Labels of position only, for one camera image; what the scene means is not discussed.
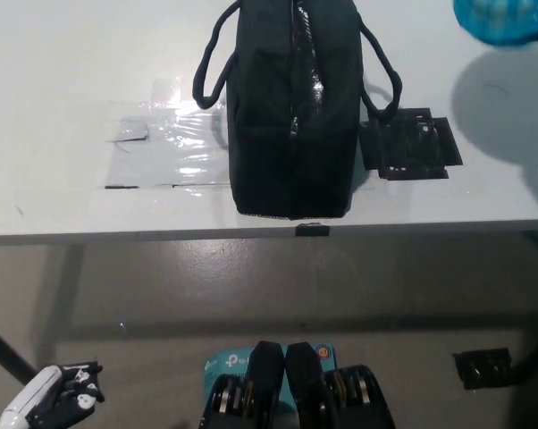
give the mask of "white robotic hand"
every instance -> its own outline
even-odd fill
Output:
[[[48,366],[27,384],[0,418],[0,429],[67,429],[81,422],[105,397],[97,362]]]

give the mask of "concrete floor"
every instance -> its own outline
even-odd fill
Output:
[[[516,234],[0,248],[0,333],[36,365],[100,360],[83,429],[197,428],[204,360],[260,339],[369,365],[399,429],[538,429],[533,383],[463,391],[451,356],[533,344],[538,251]],[[0,413],[19,389],[0,367]]]

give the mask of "metal bar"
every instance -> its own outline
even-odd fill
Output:
[[[0,337],[0,366],[22,384],[30,382],[37,370]]]

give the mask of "black object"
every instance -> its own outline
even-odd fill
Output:
[[[462,158],[446,118],[430,109],[400,109],[394,119],[361,123],[360,146],[365,168],[389,181],[448,179],[446,165]]]
[[[204,96],[223,23],[240,9],[233,54]],[[394,99],[379,111],[363,83],[364,34]],[[230,182],[240,213],[291,219],[342,217],[349,207],[360,99],[389,120],[402,82],[352,0],[238,0],[214,26],[193,84],[202,109],[227,81]]]
[[[538,371],[538,342],[515,364],[508,349],[466,351],[453,357],[466,390],[514,386]]]
[[[330,233],[331,227],[319,222],[301,223],[295,228],[295,237],[328,237]]]
[[[215,380],[200,429],[269,429],[277,409],[284,371],[281,345],[260,341],[245,377],[222,374]]]
[[[106,185],[105,189],[139,189],[139,186],[130,185]]]
[[[27,384],[37,370],[0,337],[0,365],[20,383]]]
[[[287,349],[285,369],[301,429],[394,429],[380,385],[366,366],[323,372],[307,342]]]
[[[508,349],[466,351],[453,357],[466,390],[511,384],[511,355]]]

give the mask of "black strap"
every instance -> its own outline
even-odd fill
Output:
[[[362,88],[360,90],[360,96],[363,103],[368,109],[368,113],[379,121],[388,121],[394,117],[398,111],[398,106],[400,104],[400,95],[402,94],[402,80],[400,76],[394,71],[391,66],[391,63],[386,58],[384,51],[382,50],[380,43],[374,36],[374,34],[368,29],[368,27],[363,23],[362,17],[360,18],[360,32],[365,36],[368,43],[373,47],[373,50],[376,52],[376,56],[380,60],[382,67],[386,70],[388,77],[391,80],[392,84],[392,101],[386,106],[384,110],[378,110],[374,105],[373,101],[368,96],[368,93],[365,89],[365,83],[363,82]]]
[[[222,30],[223,24],[227,19],[233,15],[241,7],[242,0],[237,0],[234,4],[227,8],[227,10],[222,13],[222,16],[219,17],[219,20],[215,23],[214,31],[212,32],[212,38],[209,40],[209,43],[206,46],[206,51],[204,52],[204,57],[201,60],[201,63],[198,66],[196,71],[196,76],[194,76],[194,86],[192,90],[192,96],[196,103],[198,103],[199,108],[209,109],[212,105],[217,103],[220,94],[222,93],[223,85],[230,74],[231,67],[237,58],[236,53],[230,55],[225,67],[223,67],[222,74],[219,75],[217,82],[215,83],[214,90],[212,95],[209,97],[204,96],[204,86],[206,84],[206,75],[207,67],[209,66],[209,60],[212,58],[212,53],[214,52],[217,41],[219,40],[219,33]]]

